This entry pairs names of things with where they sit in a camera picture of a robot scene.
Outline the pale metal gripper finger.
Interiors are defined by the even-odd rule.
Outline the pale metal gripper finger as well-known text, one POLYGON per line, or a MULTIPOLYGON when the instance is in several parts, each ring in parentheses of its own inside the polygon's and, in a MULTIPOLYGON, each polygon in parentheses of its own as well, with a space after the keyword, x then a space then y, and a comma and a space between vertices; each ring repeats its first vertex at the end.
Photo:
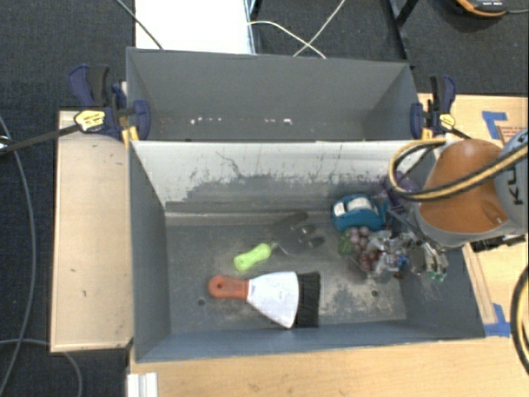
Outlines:
POLYGON ((370 249, 393 256, 405 254, 407 252, 407 238, 402 234, 396 237, 375 235, 370 239, 370 249))
POLYGON ((372 269, 372 276, 381 279, 391 275, 394 278, 403 279, 406 277, 406 256, 382 255, 372 269))

